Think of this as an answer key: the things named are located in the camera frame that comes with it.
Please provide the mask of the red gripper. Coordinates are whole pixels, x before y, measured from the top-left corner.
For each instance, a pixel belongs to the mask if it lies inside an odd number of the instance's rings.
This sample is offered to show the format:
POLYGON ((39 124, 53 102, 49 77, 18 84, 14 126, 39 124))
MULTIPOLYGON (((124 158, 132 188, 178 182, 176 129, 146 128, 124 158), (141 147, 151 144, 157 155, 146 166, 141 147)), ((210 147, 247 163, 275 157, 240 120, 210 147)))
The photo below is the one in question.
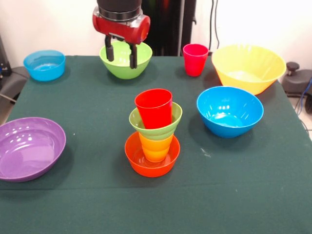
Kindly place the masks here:
POLYGON ((105 34, 105 50, 106 57, 109 61, 114 60, 114 50, 111 44, 112 37, 124 40, 129 44, 131 53, 129 55, 130 68, 137 68, 137 46, 141 44, 148 36, 151 20, 150 17, 144 15, 140 9, 140 13, 136 19, 128 22, 111 21, 100 15, 99 7, 96 6, 92 17, 93 25, 96 31, 105 34))

